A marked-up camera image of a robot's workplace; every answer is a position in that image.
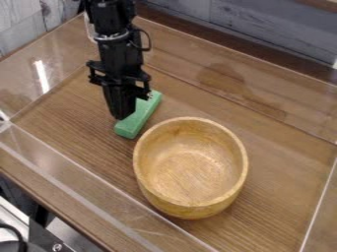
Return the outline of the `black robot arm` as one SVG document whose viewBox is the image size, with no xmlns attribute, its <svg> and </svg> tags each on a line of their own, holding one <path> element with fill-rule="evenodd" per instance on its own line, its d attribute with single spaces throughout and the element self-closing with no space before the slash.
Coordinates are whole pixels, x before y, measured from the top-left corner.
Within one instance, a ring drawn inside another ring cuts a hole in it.
<svg viewBox="0 0 337 252">
<path fill-rule="evenodd" d="M 84 0 L 84 12 L 93 26 L 93 40 L 100 60 L 89 60 L 89 82 L 103 88 L 112 116 L 124 120 L 135 113 L 135 100 L 148 99 L 149 75 L 141 70 L 143 53 L 140 29 L 133 0 Z"/>
</svg>

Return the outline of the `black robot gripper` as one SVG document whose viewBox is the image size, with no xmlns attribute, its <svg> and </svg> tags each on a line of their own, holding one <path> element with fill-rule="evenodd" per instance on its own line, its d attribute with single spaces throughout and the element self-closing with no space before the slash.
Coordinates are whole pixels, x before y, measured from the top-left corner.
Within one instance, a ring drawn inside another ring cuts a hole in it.
<svg viewBox="0 0 337 252">
<path fill-rule="evenodd" d="M 104 98 L 116 119 L 135 112 L 137 98 L 148 99 L 149 75 L 141 70 L 143 53 L 151 49 L 141 46 L 141 31 L 112 34 L 93 33 L 99 48 L 99 60 L 89 60 L 89 82 L 103 88 Z"/>
</svg>

